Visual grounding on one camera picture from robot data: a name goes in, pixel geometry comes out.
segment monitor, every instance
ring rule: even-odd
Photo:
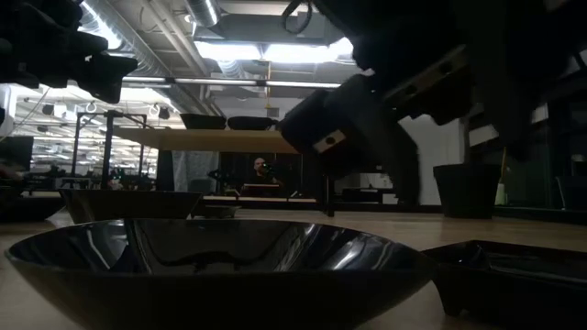
[[[16,171],[30,171],[33,155],[33,137],[0,137],[0,163]]]

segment ceiling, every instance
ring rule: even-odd
[[[146,70],[141,70],[142,75],[172,75],[175,77],[199,77],[201,72],[213,77],[225,77],[220,70],[216,60],[200,59],[203,67],[194,69],[190,66],[180,51],[168,40],[163,34],[161,27],[156,23],[152,16],[152,11],[146,10],[143,6],[145,3],[153,4],[159,1],[171,13],[174,21],[183,31],[184,37],[189,39],[192,44],[194,36],[192,34],[192,24],[186,18],[187,10],[184,0],[86,0],[85,6],[110,6],[108,8],[116,10],[118,16],[114,17],[116,12],[110,12],[109,17],[102,17],[101,28],[104,30],[114,30],[115,27],[126,26],[131,30],[122,31],[114,30],[108,33],[125,33],[124,42],[119,49],[113,49],[112,54],[119,53],[123,56],[138,57],[138,50],[147,53],[147,59],[139,59],[147,66]],[[247,1],[247,0],[230,0],[218,1],[222,8],[223,20],[227,17],[237,18],[239,24],[246,25],[249,29],[249,35],[252,39],[267,35],[280,36],[282,31],[279,25],[275,25],[275,30],[269,31],[266,27],[256,28],[256,22],[260,18],[267,18],[272,21],[281,15],[281,12],[288,5],[285,1]],[[300,17],[305,15],[300,10]],[[317,24],[328,24],[323,16],[315,13],[313,20]],[[165,26],[172,29],[170,22]],[[138,45],[144,45],[146,48],[137,49]],[[160,64],[158,70],[151,70],[149,66]],[[268,78],[268,66],[259,63],[256,60],[238,60],[242,70],[252,77],[258,79]],[[348,77],[360,72],[354,65],[350,57],[337,62],[326,61],[321,63],[271,63],[271,79],[291,82],[319,82],[319,83],[342,83]],[[214,103],[222,112],[223,116],[266,116],[265,105],[269,103],[272,107],[280,109],[279,116],[283,118],[285,114],[294,106],[301,102],[313,90],[302,88],[271,88],[271,99],[268,101],[265,89],[240,88],[240,87],[205,87],[200,90],[199,86],[184,86],[179,95],[183,98],[178,100],[177,93],[170,93],[171,90],[177,92],[177,86],[172,89],[151,89],[145,87],[152,86],[134,86],[142,88],[125,88],[120,104],[104,104],[95,100],[91,95],[77,88],[70,86],[67,90],[50,90],[48,91],[42,104],[35,107],[37,101],[47,91],[40,89],[32,91],[26,88],[14,86],[18,91],[17,112],[15,117],[16,123],[21,123],[26,118],[26,123],[19,126],[15,131],[16,135],[35,136],[34,161],[37,164],[58,163],[70,165],[72,162],[73,137],[75,134],[75,115],[74,111],[86,111],[88,108],[98,114],[96,117],[87,117],[87,126],[80,133],[80,151],[78,156],[79,165],[100,166],[102,164],[102,155],[104,150],[104,128],[105,118],[102,113],[106,110],[116,109],[126,114],[143,114],[148,115],[148,124],[154,127],[184,128],[183,123],[178,116],[179,112],[208,113],[209,115],[218,115],[218,112],[207,112],[202,110],[201,106],[180,106],[185,105],[186,100],[195,103]],[[44,105],[52,105],[55,111],[52,115],[44,115],[42,108]],[[167,107],[170,109],[171,117],[167,120],[159,119],[158,110]],[[137,124],[127,119],[117,119],[117,126],[134,127]],[[140,147],[132,141],[126,141],[115,138],[113,141],[112,163],[120,167],[129,167],[136,169],[138,167],[138,155]],[[149,165],[154,167],[157,162],[158,152],[156,149],[145,149],[145,163],[143,168]]]
[[[187,38],[192,38],[192,25],[185,19],[187,10],[185,9],[184,0],[160,0],[163,2],[170,13],[175,17],[175,21],[183,29]],[[140,37],[149,45],[157,56],[170,68],[172,74],[176,77],[194,77],[194,71],[182,59],[177,49],[175,49],[161,29],[155,23],[155,20],[147,14],[140,0],[111,0],[113,7],[117,12],[137,31]],[[227,19],[227,16],[240,17],[241,21],[249,22],[253,26],[251,34],[261,35],[268,33],[267,30],[255,30],[255,20],[259,14],[271,16],[280,16],[284,8],[288,5],[287,1],[248,1],[248,0],[231,0],[218,1],[218,4],[224,11],[221,19]],[[314,14],[314,20],[319,19],[319,14]],[[241,60],[243,69],[254,75],[266,77],[267,67],[256,65],[253,60]],[[215,60],[205,59],[205,66],[208,72],[222,74]],[[280,81],[293,82],[320,82],[320,83],[342,83],[353,74],[359,73],[360,70],[352,64],[352,61],[324,62],[324,63],[272,63],[271,78]],[[271,91],[271,97],[286,98],[305,98],[312,91],[300,88],[274,88]],[[229,88],[223,91],[212,92],[216,97],[252,97],[254,94],[246,93],[240,88]]]

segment black pan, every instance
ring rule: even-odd
[[[60,193],[76,224],[124,217],[185,219],[202,197],[199,192],[62,189]]]
[[[180,114],[187,129],[224,129],[227,119],[216,115]]]
[[[235,116],[228,119],[228,127],[234,130],[268,130],[277,123],[267,117]]]

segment wooden shelf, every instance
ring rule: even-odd
[[[114,135],[159,150],[297,153],[277,131],[115,127]]]

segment black trash can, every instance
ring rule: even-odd
[[[489,219],[493,214],[499,165],[458,164],[434,168],[445,216]]]

